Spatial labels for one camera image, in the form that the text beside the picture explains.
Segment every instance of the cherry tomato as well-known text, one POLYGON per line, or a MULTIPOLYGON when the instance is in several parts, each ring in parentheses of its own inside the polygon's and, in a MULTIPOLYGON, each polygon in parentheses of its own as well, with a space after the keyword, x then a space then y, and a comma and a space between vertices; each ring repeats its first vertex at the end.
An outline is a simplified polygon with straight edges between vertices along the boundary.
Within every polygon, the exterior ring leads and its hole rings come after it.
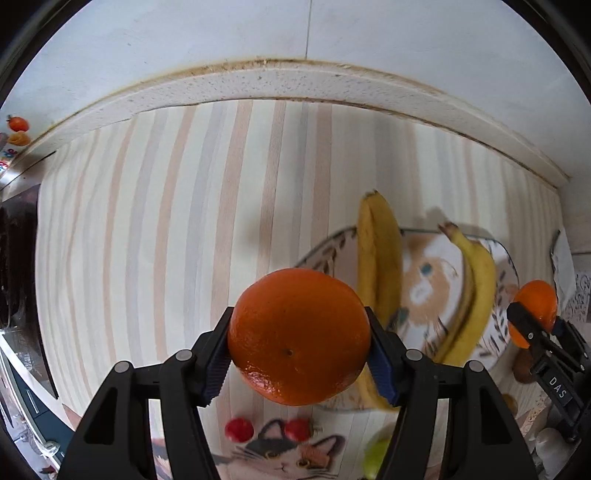
POLYGON ((313 433, 310 419, 294 419, 285 424, 285 436, 294 442, 305 442, 313 433))
POLYGON ((244 443, 252 438, 255 429, 249 420, 237 417, 226 423, 224 434, 231 442, 244 443))
POLYGON ((8 115, 7 122, 10 129, 15 132, 26 132, 27 130, 29 130, 29 122, 27 122, 21 116, 8 115))

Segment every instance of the yellow banana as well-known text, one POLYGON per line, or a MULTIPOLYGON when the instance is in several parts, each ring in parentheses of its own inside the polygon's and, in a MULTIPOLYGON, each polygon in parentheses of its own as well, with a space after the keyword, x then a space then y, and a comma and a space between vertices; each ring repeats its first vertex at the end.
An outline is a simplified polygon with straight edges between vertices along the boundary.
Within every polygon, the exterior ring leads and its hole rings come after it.
MULTIPOLYGON (((386 328, 402 296, 402 235, 388 202, 376 191, 361 200, 357 235, 357 294, 386 328)), ((367 407, 391 409, 367 365, 356 385, 367 407)))
POLYGON ((474 294, 466 321, 453 338, 447 352, 439 358, 441 363, 462 367, 482 336, 495 301, 496 267, 489 251, 480 243, 468 240, 457 227, 448 222, 440 230, 456 245, 472 269, 474 294))
POLYGON ((470 313, 470 308, 472 306, 473 297, 474 278, 472 275, 472 267, 470 266, 466 258, 464 258, 462 298, 460 299, 460 304, 457 307, 456 314, 452 321, 452 324, 447 329, 447 336, 443 339, 441 345, 437 350, 437 353, 433 357, 434 362, 442 363, 445 356, 449 353, 450 349, 452 348, 456 340, 456 336, 462 328, 462 325, 464 325, 464 322, 467 321, 467 317, 470 313))

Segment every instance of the cat pattern plate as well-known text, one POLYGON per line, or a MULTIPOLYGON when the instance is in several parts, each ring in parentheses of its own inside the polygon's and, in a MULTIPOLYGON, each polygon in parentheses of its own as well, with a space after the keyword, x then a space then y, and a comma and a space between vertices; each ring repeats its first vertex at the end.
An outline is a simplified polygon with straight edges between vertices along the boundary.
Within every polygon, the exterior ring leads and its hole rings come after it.
MULTIPOLYGON (((463 291, 463 258, 459 249, 438 232, 402 230, 402 302, 388 329, 407 348, 433 356, 447 335, 463 291)), ((506 308, 519 289, 517 271, 505 247, 493 239, 479 241, 496 265, 496 298, 489 322, 471 359, 491 369, 509 341, 506 308)), ((296 267, 322 271, 357 286, 357 232, 349 227, 334 233, 300 260, 296 267)), ((322 402, 331 410, 364 410, 355 385, 322 402)))

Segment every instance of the cabinet handle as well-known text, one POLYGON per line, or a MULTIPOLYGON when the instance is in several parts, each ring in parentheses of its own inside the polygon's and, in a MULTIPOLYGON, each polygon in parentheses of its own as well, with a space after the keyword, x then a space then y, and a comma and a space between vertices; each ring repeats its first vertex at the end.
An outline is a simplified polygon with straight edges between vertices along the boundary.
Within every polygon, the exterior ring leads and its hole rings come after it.
POLYGON ((37 408, 35 400, 33 400, 33 396, 31 395, 31 390, 27 389, 27 395, 29 396, 29 400, 31 400, 31 404, 33 405, 33 408, 35 409, 35 414, 39 415, 39 409, 37 408))

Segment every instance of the orange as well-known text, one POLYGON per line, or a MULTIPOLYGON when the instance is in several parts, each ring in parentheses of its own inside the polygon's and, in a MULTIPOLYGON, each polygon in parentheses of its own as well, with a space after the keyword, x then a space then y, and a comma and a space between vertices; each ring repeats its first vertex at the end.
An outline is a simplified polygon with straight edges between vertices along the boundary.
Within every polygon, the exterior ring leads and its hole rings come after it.
POLYGON ((31 137, 29 137, 25 132, 16 132, 8 137, 7 142, 11 145, 16 145, 17 147, 24 147, 25 145, 31 143, 31 137))
MULTIPOLYGON (((556 313, 558 311, 558 300, 556 293, 549 283, 543 280, 532 280, 521 287, 515 294, 513 301, 521 303, 540 323, 540 325, 550 333, 554 327, 556 313)), ((517 329, 509 324, 509 333, 513 343, 519 348, 529 348, 530 344, 523 338, 517 329)))
POLYGON ((269 400, 300 406, 350 386, 369 352, 365 309, 345 283, 314 270, 286 268, 248 287, 228 331, 232 361, 269 400))

